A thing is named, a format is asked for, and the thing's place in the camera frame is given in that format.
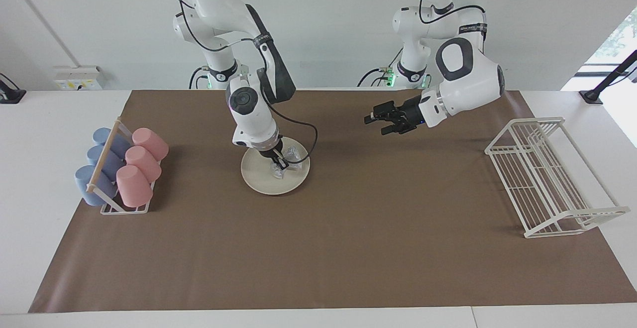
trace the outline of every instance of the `brown mat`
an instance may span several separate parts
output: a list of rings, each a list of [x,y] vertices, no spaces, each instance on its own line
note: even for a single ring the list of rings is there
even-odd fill
[[[523,238],[484,155],[510,119],[532,116],[520,94],[404,136],[362,124],[414,95],[296,94],[278,108],[319,127],[312,171],[265,197],[241,178],[223,92],[134,92],[123,122],[171,144],[152,212],[81,203],[29,311],[637,302],[598,230]],[[311,130],[278,122],[311,144]]]

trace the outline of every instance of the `round plate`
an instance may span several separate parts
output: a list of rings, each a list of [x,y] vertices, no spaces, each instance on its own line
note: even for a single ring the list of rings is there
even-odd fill
[[[305,158],[305,155],[308,154],[307,149],[300,142],[288,137],[281,140],[284,151],[290,146],[295,146],[299,150],[301,158]],[[265,195],[287,194],[299,187],[310,173],[309,158],[303,162],[301,170],[286,170],[282,179],[273,176],[271,163],[271,159],[264,158],[255,149],[248,149],[245,152],[243,160],[241,160],[241,175],[249,187]]]

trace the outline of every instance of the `pink cup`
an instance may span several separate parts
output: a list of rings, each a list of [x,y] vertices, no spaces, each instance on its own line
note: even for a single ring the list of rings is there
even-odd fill
[[[129,208],[144,206],[153,197],[146,176],[133,165],[126,165],[117,171],[117,187],[123,204]]]
[[[168,155],[168,144],[149,128],[135,130],[135,133],[132,133],[132,142],[137,146],[145,147],[158,162]]]
[[[149,183],[159,179],[161,167],[155,157],[141,146],[134,146],[126,151],[127,165],[134,165],[146,176]]]

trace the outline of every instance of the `dish drying rack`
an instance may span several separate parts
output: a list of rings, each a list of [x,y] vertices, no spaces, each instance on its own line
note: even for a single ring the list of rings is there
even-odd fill
[[[148,208],[150,207],[150,201],[148,201],[148,203],[143,206],[139,206],[138,208],[128,208],[123,204],[117,203],[114,199],[111,199],[97,186],[98,178],[100,177],[100,173],[102,172],[102,168],[104,167],[104,164],[106,162],[106,154],[111,149],[115,136],[118,135],[118,133],[120,133],[126,140],[128,140],[130,144],[133,144],[132,133],[121,122],[121,117],[118,117],[113,124],[113,128],[111,129],[111,133],[108,136],[106,143],[104,144],[104,150],[100,155],[98,164],[95,166],[93,176],[91,176],[91,181],[89,181],[89,184],[87,185],[86,192],[88,192],[89,194],[94,193],[106,202],[100,209],[100,213],[102,213],[102,215],[138,215],[147,213]],[[155,182],[156,181],[150,183],[150,189],[153,191],[155,190]],[[115,194],[115,199],[117,199],[118,194],[119,190]]]
[[[630,212],[621,207],[564,128],[562,117],[514,119],[489,144],[490,156],[524,227],[524,237],[576,235]],[[549,137],[562,131],[615,207],[593,208]]]

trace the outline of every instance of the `wooden handle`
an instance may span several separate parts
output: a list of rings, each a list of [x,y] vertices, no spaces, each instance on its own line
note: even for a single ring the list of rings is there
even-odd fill
[[[113,124],[113,128],[111,129],[111,133],[106,139],[106,143],[104,143],[104,149],[102,150],[102,154],[100,154],[100,159],[98,160],[98,164],[95,165],[95,170],[93,171],[93,175],[91,176],[91,181],[89,181],[89,184],[87,185],[86,192],[88,192],[89,194],[93,194],[95,187],[97,187],[98,185],[98,179],[100,178],[100,173],[102,173],[102,168],[104,167],[104,164],[106,163],[106,156],[108,154],[108,151],[111,149],[111,146],[113,146],[115,136],[117,135],[117,132],[119,131],[119,126],[121,124],[120,120],[121,120],[121,117],[118,117],[117,120],[115,120],[115,123]]]

